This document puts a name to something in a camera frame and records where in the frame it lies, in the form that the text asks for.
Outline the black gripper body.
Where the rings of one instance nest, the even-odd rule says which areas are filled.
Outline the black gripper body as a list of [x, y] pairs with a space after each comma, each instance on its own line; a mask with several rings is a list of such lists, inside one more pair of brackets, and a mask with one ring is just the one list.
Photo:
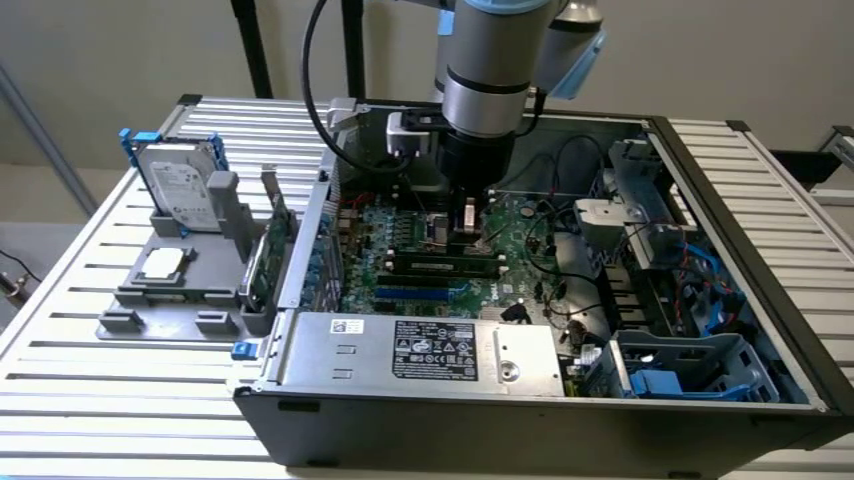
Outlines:
[[452, 186], [484, 190], [507, 173], [513, 145], [513, 133], [481, 138], [449, 130], [439, 135], [436, 167]]

